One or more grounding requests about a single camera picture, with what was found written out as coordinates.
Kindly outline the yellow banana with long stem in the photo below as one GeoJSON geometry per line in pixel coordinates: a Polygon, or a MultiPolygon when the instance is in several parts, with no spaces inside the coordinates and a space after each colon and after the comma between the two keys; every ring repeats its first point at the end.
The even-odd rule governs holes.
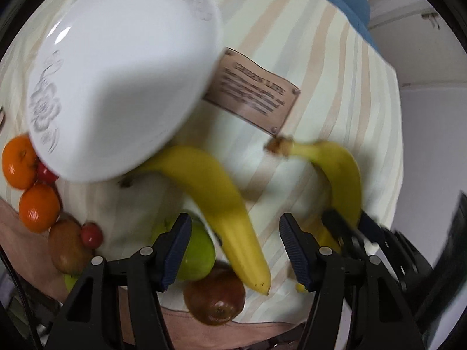
{"type": "Polygon", "coordinates": [[[356,230],[363,207],[363,186],[354,156],[333,141],[304,143],[287,137],[273,138],[264,149],[282,158],[292,156],[303,159],[320,175],[328,188],[324,205],[298,224],[305,233],[313,235],[319,245],[341,254],[344,235],[340,231],[327,229],[322,216],[329,210],[335,210],[344,220],[345,229],[350,232],[356,230]]]}

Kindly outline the brown kiwi fruit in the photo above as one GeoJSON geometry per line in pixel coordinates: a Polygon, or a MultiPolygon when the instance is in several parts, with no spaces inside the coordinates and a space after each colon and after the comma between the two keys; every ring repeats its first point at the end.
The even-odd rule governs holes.
{"type": "Polygon", "coordinates": [[[82,274],[94,256],[81,241],[81,226],[72,220],[59,220],[51,227],[48,250],[54,267],[74,276],[82,274]]]}

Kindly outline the red cherry tomato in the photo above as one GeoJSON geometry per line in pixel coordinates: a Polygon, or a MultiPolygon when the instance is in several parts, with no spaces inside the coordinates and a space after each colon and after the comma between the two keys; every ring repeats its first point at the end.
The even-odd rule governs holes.
{"type": "Polygon", "coordinates": [[[104,235],[94,222],[86,222],[81,228],[81,242],[89,249],[98,249],[104,241],[104,235]]]}
{"type": "Polygon", "coordinates": [[[37,165],[37,180],[41,183],[45,183],[48,185],[54,185],[55,182],[58,180],[58,176],[55,175],[52,171],[50,171],[46,165],[39,161],[37,165]]]}

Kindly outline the orange mandarin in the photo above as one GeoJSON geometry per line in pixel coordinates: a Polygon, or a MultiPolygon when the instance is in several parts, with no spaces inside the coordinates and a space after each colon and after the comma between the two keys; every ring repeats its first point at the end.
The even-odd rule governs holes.
{"type": "Polygon", "coordinates": [[[47,231],[59,218],[61,204],[52,186],[37,183],[20,198],[18,213],[23,225],[33,233],[47,231]]]}
{"type": "Polygon", "coordinates": [[[37,179],[38,157],[28,135],[12,138],[1,155],[1,169],[7,184],[26,190],[37,179]]]}

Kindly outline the green apple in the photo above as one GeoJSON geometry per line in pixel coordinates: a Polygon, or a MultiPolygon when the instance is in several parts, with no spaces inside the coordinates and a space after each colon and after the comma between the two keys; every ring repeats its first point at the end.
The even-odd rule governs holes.
{"type": "Polygon", "coordinates": [[[63,280],[68,292],[71,292],[76,282],[79,280],[80,275],[63,274],[63,280]]]}
{"type": "MultiPolygon", "coordinates": [[[[178,281],[198,281],[205,278],[215,264],[215,245],[202,220],[195,213],[182,213],[188,213],[191,217],[191,238],[180,263],[176,279],[178,281]]],[[[176,214],[167,216],[163,220],[154,221],[151,243],[154,243],[162,233],[169,232],[177,217],[176,214]]]]}

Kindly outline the white floral plate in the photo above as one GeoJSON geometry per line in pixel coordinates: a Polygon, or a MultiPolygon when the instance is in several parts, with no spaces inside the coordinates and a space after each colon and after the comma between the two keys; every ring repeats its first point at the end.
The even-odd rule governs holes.
{"type": "Polygon", "coordinates": [[[77,0],[46,34],[29,76],[37,155],[73,183],[137,167],[186,121],[222,48],[215,0],[77,0]]]}

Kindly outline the striped cream blanket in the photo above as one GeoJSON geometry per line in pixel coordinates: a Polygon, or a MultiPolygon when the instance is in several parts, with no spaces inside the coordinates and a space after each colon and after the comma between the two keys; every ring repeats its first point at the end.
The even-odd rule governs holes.
{"type": "MultiPolygon", "coordinates": [[[[29,76],[46,34],[76,1],[45,0],[1,59],[3,145],[24,134],[31,140],[25,114],[29,76]]],[[[225,49],[232,48],[287,79],[301,94],[279,134],[271,136],[204,99],[217,63],[186,121],[148,159],[164,148],[191,146],[223,166],[243,198],[271,273],[267,295],[242,282],[245,306],[233,325],[293,326],[306,319],[313,298],[297,291],[298,281],[279,237],[279,218],[292,213],[297,222],[306,219],[324,205],[328,188],[308,162],[276,156],[264,147],[276,137],[342,145],[360,170],[361,211],[389,227],[403,178],[397,74],[328,0],[215,1],[222,16],[218,63],[225,49]]],[[[208,230],[217,258],[230,264],[220,239],[187,194],[156,172],[122,187],[119,182],[128,172],[93,183],[73,183],[58,176],[62,210],[79,222],[94,221],[102,228],[103,256],[126,257],[151,241],[154,221],[193,212],[208,230]]]]}

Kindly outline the brown leather blanket label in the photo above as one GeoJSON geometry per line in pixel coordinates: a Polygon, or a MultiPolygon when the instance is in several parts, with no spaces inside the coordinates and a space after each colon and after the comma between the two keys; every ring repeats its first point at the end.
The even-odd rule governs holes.
{"type": "Polygon", "coordinates": [[[287,79],[226,48],[204,99],[276,136],[300,94],[287,79]]]}

